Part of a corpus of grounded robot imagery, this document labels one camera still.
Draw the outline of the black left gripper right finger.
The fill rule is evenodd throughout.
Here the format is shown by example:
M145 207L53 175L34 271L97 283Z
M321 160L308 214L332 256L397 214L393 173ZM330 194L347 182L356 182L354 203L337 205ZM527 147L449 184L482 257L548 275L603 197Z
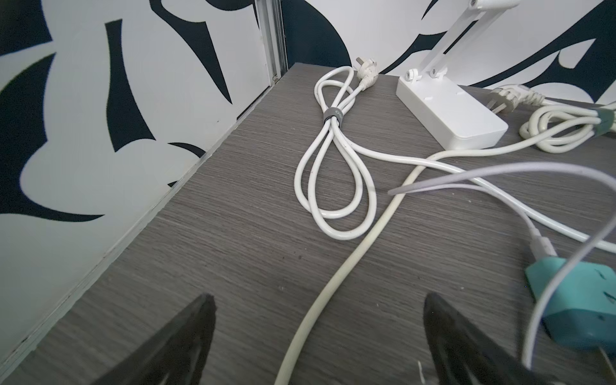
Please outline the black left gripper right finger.
M423 305L423 327L441 384L547 384L436 292Z

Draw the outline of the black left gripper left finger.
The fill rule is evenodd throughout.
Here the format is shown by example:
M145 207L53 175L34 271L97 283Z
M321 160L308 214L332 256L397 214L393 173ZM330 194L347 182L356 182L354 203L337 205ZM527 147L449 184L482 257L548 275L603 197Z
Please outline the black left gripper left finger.
M95 384L199 384L216 326L213 295L203 293Z

